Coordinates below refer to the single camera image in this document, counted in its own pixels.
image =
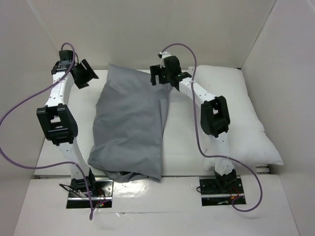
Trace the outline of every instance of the white tabletop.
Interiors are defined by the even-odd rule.
[[[96,70],[99,80],[91,80],[84,89],[72,87],[69,109],[78,123],[78,145],[87,162],[93,146],[92,125],[96,114],[95,105],[105,85],[107,70]],[[60,151],[45,140],[37,166],[64,161]],[[163,137],[163,176],[206,176],[202,170],[203,157],[195,139],[192,101],[186,95],[173,89],[170,94],[170,107]],[[92,168],[97,176],[104,173]],[[68,166],[36,170],[39,176],[69,176]]]
[[[277,175],[259,175],[264,190],[259,208],[240,213],[232,206],[201,206],[197,177],[114,183],[112,208],[66,209],[70,179],[31,180],[14,236],[298,236]],[[247,205],[256,204],[253,176],[242,176]]]

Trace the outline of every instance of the white cushion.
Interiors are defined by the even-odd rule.
[[[195,80],[208,92],[227,100],[231,119],[228,142],[231,157],[247,165],[276,164],[283,165],[281,156],[264,132],[251,100],[248,97],[245,80],[241,70],[227,67],[200,65]],[[214,155],[213,144],[200,130],[202,149],[207,155]],[[213,159],[204,158],[203,169],[210,170]]]

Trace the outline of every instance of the purple cable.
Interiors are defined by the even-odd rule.
[[[172,46],[175,46],[175,45],[179,45],[179,46],[183,46],[185,48],[187,48],[192,56],[193,56],[193,59],[194,59],[194,64],[195,64],[195,67],[194,67],[194,70],[193,70],[193,74],[192,74],[192,81],[194,81],[195,79],[195,74],[196,74],[196,70],[197,70],[197,58],[196,58],[196,55],[195,53],[192,51],[192,49],[190,47],[188,47],[187,45],[183,44],[183,43],[173,43],[171,45],[168,45],[166,48],[164,48],[162,50],[162,52],[164,52],[166,49],[172,47]],[[263,194],[263,191],[262,191],[262,186],[261,186],[261,183],[259,181],[259,178],[258,176],[256,175],[256,173],[247,165],[245,165],[244,163],[240,162],[239,160],[236,160],[234,158],[231,158],[231,157],[228,157],[228,156],[223,156],[223,155],[206,155],[203,153],[202,149],[201,149],[201,146],[200,146],[200,140],[199,140],[199,132],[198,132],[198,124],[197,124],[197,108],[196,108],[196,102],[195,102],[195,92],[193,90],[193,83],[191,83],[191,91],[192,91],[192,102],[193,102],[193,117],[194,117],[194,124],[195,124],[195,132],[196,132],[196,140],[197,140],[197,145],[198,145],[198,149],[199,149],[199,152],[201,153],[201,155],[203,155],[204,157],[207,157],[207,158],[215,158],[215,157],[220,157],[220,158],[225,158],[225,159],[230,159],[244,167],[246,167],[256,178],[257,182],[258,182],[258,185],[259,185],[259,190],[260,190],[260,198],[259,198],[259,201],[258,203],[253,206],[252,208],[250,209],[246,209],[246,210],[242,210],[242,209],[239,209],[237,208],[235,205],[234,205],[234,202],[236,199],[240,198],[234,198],[231,202],[232,206],[237,210],[237,211],[240,211],[240,212],[249,212],[249,211],[252,211],[252,210],[255,210],[261,203],[262,201],[262,194]]]
[[[72,48],[72,51],[73,51],[73,58],[72,58],[72,63],[70,65],[70,67],[68,68],[68,70],[65,72],[65,74],[59,79],[57,80],[55,83],[53,83],[52,85],[48,86],[47,88],[25,98],[23,101],[19,102],[18,104],[16,104],[15,106],[13,106],[12,108],[10,108],[0,119],[0,126],[2,125],[4,119],[12,112],[14,111],[16,108],[18,108],[19,106],[21,106],[23,103],[27,102],[28,100],[36,97],[37,95],[40,95],[41,93],[53,88],[55,85],[57,85],[58,83],[60,83],[61,80],[63,80],[67,75],[68,73],[70,72],[70,70],[74,67],[74,64],[75,64],[75,50],[74,50],[74,47],[72,46],[72,44],[70,43],[64,43],[62,46],[61,46],[61,50],[63,50],[63,47],[65,45],[69,45],[71,48]],[[90,202],[90,208],[91,208],[91,213],[90,213],[90,220],[93,219],[93,212],[95,210],[95,208],[93,208],[93,203],[92,203],[92,198],[91,198],[91,194],[90,194],[90,190],[89,190],[89,185],[88,185],[88,181],[85,177],[85,174],[83,172],[83,170],[81,169],[81,167],[75,163],[75,162],[72,162],[72,161],[65,161],[65,162],[60,162],[60,163],[56,163],[56,164],[52,164],[52,165],[48,165],[48,166],[39,166],[39,167],[33,167],[33,166],[25,166],[25,165],[22,165],[22,164],[19,164],[15,161],[13,161],[12,159],[10,159],[5,153],[4,151],[2,150],[2,148],[0,147],[0,153],[1,155],[5,158],[5,160],[7,160],[8,162],[10,162],[11,164],[17,166],[17,167],[20,167],[20,168],[23,168],[23,169],[28,169],[28,170],[40,170],[40,169],[47,169],[47,168],[51,168],[51,167],[54,167],[54,166],[60,166],[60,165],[64,165],[64,164],[72,164],[72,165],[75,165],[79,171],[81,172],[82,176],[83,176],[83,180],[84,180],[84,183],[85,183],[85,186],[87,188],[87,193],[88,193],[88,198],[89,198],[89,202]]]

